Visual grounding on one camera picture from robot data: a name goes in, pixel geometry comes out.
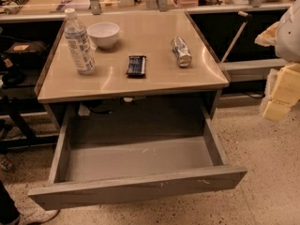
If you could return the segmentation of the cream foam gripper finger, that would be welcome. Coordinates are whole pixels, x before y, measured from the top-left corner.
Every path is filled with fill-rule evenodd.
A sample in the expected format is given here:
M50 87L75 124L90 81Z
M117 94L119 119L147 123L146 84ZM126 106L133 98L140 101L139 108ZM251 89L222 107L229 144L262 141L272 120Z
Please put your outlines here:
M294 63L276 70L267 76L265 97L262 99L262 117L279 121L300 100L300 64Z
M273 23L266 30L260 33L255 38L254 42L264 47L275 46L277 28L278 28L278 22Z

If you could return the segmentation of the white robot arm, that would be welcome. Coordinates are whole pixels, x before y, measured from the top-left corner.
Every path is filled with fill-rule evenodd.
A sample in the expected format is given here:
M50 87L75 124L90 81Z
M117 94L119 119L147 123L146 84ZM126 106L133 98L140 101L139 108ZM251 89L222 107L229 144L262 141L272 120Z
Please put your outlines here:
M300 7L293 4L255 38L255 43L274 46L276 56L288 62L280 70L270 70L261 103L261 116L276 122L300 100Z

